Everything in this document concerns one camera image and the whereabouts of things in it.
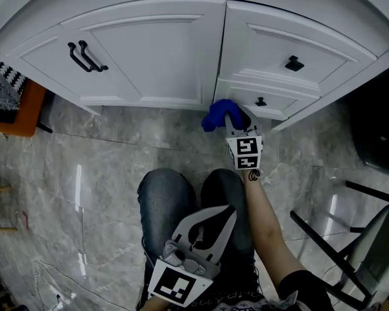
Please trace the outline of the white cabinet door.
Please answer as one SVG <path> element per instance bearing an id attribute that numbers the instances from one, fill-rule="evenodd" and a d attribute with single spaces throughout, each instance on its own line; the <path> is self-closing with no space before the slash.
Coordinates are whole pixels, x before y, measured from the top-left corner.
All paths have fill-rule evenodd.
<path id="1" fill-rule="evenodd" d="M 226 0 L 140 0 L 61 26 L 88 34 L 139 93 L 124 105 L 206 110 L 217 81 Z"/>
<path id="2" fill-rule="evenodd" d="M 7 57 L 27 63 L 83 106 L 122 106 L 142 98 L 89 32 L 55 25 L 12 49 Z"/>

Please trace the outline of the person's left forearm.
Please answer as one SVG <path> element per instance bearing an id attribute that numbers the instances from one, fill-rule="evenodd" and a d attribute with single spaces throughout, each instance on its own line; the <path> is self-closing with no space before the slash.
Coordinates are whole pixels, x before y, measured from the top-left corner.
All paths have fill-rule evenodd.
<path id="1" fill-rule="evenodd" d="M 149 299 L 139 311 L 164 311 L 168 309 L 169 304 L 157 297 Z"/>

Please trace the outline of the person's black lace-print shirt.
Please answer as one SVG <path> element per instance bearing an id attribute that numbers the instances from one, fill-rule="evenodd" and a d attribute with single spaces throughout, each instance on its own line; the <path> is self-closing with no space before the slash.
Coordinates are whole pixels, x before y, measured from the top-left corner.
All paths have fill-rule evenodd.
<path id="1" fill-rule="evenodd" d="M 277 294 L 279 299 L 271 300 L 259 292 L 219 292 L 199 297 L 185 308 L 169 305 L 164 311 L 334 311 L 319 278 L 307 270 L 287 275 Z"/>

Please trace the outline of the person's right forearm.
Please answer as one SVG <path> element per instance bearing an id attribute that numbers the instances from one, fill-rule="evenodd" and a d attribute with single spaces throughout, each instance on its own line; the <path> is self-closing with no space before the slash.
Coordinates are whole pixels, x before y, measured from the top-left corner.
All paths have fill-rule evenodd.
<path id="1" fill-rule="evenodd" d="M 304 266 L 287 247 L 279 221 L 259 180 L 250 181 L 251 170 L 243 170 L 242 177 L 254 248 L 277 288 L 280 282 Z"/>

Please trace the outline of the person's right leg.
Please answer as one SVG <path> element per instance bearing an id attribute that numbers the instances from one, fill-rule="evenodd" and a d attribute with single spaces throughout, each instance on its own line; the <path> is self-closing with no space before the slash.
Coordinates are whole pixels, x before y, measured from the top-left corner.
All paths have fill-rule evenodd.
<path id="1" fill-rule="evenodd" d="M 231 205 L 235 208 L 237 219 L 221 258 L 222 269 L 231 273 L 253 273 L 255 251 L 248 220 L 246 193 L 239 175 L 223 168 L 212 171 L 202 185 L 200 204 L 203 208 L 221 205 Z"/>

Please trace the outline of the person's leg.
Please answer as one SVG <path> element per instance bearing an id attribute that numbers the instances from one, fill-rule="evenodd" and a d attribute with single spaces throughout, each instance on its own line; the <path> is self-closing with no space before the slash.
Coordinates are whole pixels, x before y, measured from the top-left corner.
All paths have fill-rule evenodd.
<path id="1" fill-rule="evenodd" d="M 143 247 L 148 265 L 153 266 L 178 224 L 197 211 L 195 190 L 179 172 L 157 168 L 145 175 L 137 193 Z"/>
<path id="2" fill-rule="evenodd" d="M 221 205 L 231 205 L 235 208 L 237 219 L 221 258 L 222 269 L 231 273 L 253 273 L 255 251 L 248 220 L 246 193 L 239 175 L 223 168 L 212 171 L 202 185 L 200 204 L 203 208 Z"/>

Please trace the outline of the blue cloth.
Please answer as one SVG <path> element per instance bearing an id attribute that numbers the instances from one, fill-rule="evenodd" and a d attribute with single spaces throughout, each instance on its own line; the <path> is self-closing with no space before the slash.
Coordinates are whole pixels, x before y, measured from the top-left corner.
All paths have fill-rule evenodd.
<path id="1" fill-rule="evenodd" d="M 209 113 L 204 117 L 201 125 L 205 132 L 213 132 L 216 128 L 225 127 L 225 116 L 229 115 L 232 126 L 236 130 L 242 130 L 241 110 L 238 105 L 229 99 L 216 101 L 209 108 Z"/>

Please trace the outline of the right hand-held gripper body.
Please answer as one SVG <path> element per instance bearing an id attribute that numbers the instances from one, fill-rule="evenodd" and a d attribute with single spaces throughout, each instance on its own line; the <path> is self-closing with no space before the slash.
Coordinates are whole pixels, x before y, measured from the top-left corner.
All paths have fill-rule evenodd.
<path id="1" fill-rule="evenodd" d="M 247 130 L 227 130 L 226 147 L 236 170 L 260 169 L 263 136 L 256 126 Z"/>

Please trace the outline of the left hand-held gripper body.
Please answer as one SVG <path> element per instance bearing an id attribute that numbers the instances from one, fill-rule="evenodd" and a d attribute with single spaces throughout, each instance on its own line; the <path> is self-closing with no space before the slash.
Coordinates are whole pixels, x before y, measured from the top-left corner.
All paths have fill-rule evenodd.
<path id="1" fill-rule="evenodd" d="M 212 263 L 182 245 L 168 240 L 156 261 L 148 292 L 174 305 L 187 307 L 200 297 L 220 273 Z"/>

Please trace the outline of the person's left leg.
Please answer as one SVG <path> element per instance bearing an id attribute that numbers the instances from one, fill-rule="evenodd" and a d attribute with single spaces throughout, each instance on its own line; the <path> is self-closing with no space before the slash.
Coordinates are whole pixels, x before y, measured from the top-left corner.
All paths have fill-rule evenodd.
<path id="1" fill-rule="evenodd" d="M 179 172 L 157 168 L 145 175 L 137 193 L 143 247 L 148 265 L 153 266 L 178 224 L 197 211 L 195 190 Z"/>

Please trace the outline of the grey chair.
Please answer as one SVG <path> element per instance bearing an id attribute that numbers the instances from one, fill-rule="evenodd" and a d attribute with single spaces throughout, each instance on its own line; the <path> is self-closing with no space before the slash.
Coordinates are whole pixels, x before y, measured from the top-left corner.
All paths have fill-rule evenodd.
<path id="1" fill-rule="evenodd" d="M 290 217 L 342 271 L 334 285 L 322 279 L 318 281 L 339 301 L 362 311 L 372 304 L 380 285 L 389 277 L 389 194 L 351 181 L 346 181 L 346 187 L 388 202 L 388 205 L 366 227 L 351 227 L 350 231 L 358 237 L 341 251 L 335 251 L 297 213 L 291 211 Z"/>

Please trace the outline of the large white drawer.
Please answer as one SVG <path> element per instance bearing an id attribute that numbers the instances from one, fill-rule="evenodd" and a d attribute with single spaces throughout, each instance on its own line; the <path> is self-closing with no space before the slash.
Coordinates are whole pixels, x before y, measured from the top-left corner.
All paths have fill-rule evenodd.
<path id="1" fill-rule="evenodd" d="M 228 1 L 220 76 L 322 97 L 377 57 L 309 18 L 269 6 Z"/>

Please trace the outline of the orange sofa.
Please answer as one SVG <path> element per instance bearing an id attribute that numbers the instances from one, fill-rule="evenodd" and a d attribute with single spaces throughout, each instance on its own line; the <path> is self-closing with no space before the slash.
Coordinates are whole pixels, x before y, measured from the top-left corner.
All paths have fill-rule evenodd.
<path id="1" fill-rule="evenodd" d="M 41 109 L 47 90 L 41 85 L 27 80 L 16 119 L 12 124 L 0 122 L 0 133 L 20 137 L 32 137 L 39 128 L 45 132 L 53 131 L 40 122 Z"/>

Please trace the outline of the black white patterned pillow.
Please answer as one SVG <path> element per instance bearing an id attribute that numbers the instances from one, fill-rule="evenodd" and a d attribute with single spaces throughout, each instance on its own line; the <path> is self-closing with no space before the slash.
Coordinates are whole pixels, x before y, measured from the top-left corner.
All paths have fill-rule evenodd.
<path id="1" fill-rule="evenodd" d="M 23 74 L 0 61 L 0 122 L 12 124 L 27 85 Z"/>

